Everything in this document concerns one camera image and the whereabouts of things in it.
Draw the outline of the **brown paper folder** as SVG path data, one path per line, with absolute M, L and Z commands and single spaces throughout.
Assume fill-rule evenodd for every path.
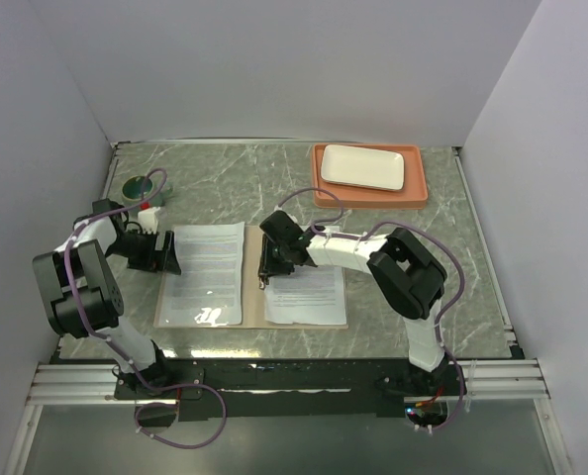
M 262 231 L 257 226 L 245 224 L 244 261 L 242 267 L 242 310 L 240 325 L 223 328 L 232 330 L 345 330 L 346 327 L 286 326 L 269 322 L 264 312 L 264 293 L 259 289 L 257 271 L 261 254 Z

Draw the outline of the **printed paper sheet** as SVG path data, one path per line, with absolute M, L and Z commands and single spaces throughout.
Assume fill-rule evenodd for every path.
M 274 276 L 263 291 L 266 319 L 277 325 L 346 327 L 343 270 L 339 267 L 298 267 Z
M 245 224 L 178 226 L 181 273 L 162 278 L 154 325 L 159 329 L 223 328 L 243 321 Z

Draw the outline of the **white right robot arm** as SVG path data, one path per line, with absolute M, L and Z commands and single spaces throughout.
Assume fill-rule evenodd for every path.
M 289 276 L 298 267 L 334 267 L 371 276 L 391 309 L 404 321 L 409 342 L 410 382 L 429 395 L 444 382 L 447 357 L 436 316 L 447 273 L 439 261 L 408 230 L 387 235 L 316 232 L 302 229 L 290 215 L 277 210 L 263 220 L 259 288 L 273 277 Z

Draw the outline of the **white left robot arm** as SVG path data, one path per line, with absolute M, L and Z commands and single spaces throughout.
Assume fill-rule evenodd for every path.
M 32 261 L 54 332 L 107 345 L 118 364 L 118 380 L 153 398 L 171 390 L 173 373 L 158 345 L 124 317 L 124 299 L 107 258 L 121 256 L 132 270 L 179 275 L 174 232 L 165 232 L 162 244 L 158 238 L 158 232 L 131 230 L 128 212 L 105 198 L 74 221 L 61 246 Z

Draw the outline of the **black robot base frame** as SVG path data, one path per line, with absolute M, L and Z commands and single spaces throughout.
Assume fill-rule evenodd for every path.
M 411 399 L 461 397 L 466 383 L 448 363 L 427 373 L 405 358 L 170 359 L 171 385 L 159 394 L 120 381 L 114 396 L 138 405 L 178 404 L 183 422 L 230 418 L 373 415 L 402 418 Z

